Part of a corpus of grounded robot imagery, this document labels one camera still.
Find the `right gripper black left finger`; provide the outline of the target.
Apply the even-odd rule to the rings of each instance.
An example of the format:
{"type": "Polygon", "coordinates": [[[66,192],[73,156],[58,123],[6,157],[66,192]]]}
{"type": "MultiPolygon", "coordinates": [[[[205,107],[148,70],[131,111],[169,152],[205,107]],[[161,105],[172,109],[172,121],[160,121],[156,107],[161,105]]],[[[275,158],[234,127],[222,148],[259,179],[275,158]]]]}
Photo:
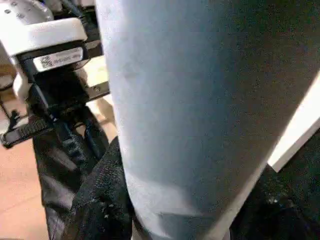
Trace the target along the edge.
{"type": "Polygon", "coordinates": [[[129,240],[133,213],[115,137],[73,199],[71,239],[129,240]]]}

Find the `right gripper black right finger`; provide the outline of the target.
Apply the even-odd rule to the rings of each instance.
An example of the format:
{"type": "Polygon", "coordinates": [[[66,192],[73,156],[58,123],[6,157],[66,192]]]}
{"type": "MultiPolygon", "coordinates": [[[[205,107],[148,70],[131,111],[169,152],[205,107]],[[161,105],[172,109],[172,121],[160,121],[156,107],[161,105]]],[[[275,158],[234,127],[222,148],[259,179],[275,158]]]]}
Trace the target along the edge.
{"type": "Polygon", "coordinates": [[[310,220],[273,169],[265,169],[231,224],[232,240],[318,240],[310,220]]]}

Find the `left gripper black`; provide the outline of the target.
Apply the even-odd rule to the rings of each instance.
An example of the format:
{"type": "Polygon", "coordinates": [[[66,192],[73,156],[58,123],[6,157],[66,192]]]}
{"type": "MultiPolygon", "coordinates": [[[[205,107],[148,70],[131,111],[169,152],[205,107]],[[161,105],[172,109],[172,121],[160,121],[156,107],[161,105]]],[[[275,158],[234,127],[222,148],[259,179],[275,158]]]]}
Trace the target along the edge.
{"type": "Polygon", "coordinates": [[[0,103],[8,120],[5,131],[0,133],[5,148],[35,137],[41,203],[51,240],[61,238],[75,194],[109,146],[103,128],[86,107],[86,103],[109,93],[107,81],[89,87],[76,76],[35,82],[27,99],[35,119],[26,123],[26,114],[20,115],[16,109],[8,112],[0,103]],[[53,130],[58,121],[71,122],[74,128],[84,124],[84,134],[66,129],[65,124],[53,130]]]}

